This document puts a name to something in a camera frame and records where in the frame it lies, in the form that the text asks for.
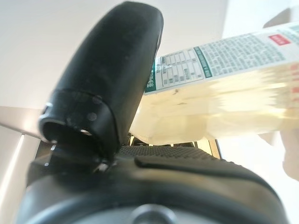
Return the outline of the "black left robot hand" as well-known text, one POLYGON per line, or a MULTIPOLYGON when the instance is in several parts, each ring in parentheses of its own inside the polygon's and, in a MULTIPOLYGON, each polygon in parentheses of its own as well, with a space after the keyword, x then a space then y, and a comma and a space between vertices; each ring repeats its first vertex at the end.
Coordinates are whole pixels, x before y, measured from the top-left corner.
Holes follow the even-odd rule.
POLYGON ((16 223, 288 223, 274 189, 242 166, 127 145, 163 26, 157 8, 126 1, 90 31, 39 118, 54 148, 31 162, 16 223))

